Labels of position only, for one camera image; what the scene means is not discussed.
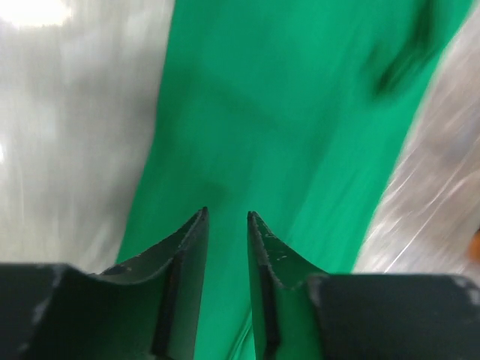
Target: metallic surface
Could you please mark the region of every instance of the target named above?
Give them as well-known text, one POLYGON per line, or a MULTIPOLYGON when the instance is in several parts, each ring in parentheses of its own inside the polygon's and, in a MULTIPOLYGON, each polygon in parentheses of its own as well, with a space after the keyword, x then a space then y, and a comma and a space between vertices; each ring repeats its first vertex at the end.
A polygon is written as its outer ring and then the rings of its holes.
POLYGON ((406 141, 356 271, 455 272, 480 283, 480 7, 451 42, 406 141))
POLYGON ((172 2, 0 0, 0 262, 116 258, 172 2))
MULTIPOLYGON (((173 0, 0 0, 0 262, 115 259, 173 0)), ((356 267, 463 272, 480 225, 480 11, 453 41, 356 267)))

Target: green fabric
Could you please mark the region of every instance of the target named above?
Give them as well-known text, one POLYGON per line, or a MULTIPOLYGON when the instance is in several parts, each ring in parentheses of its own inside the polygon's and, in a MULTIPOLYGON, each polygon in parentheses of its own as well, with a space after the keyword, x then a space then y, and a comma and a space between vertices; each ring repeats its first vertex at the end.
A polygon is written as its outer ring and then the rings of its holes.
POLYGON ((208 206, 196 359, 253 359, 246 217, 349 272, 470 0, 177 0, 118 261, 208 206))

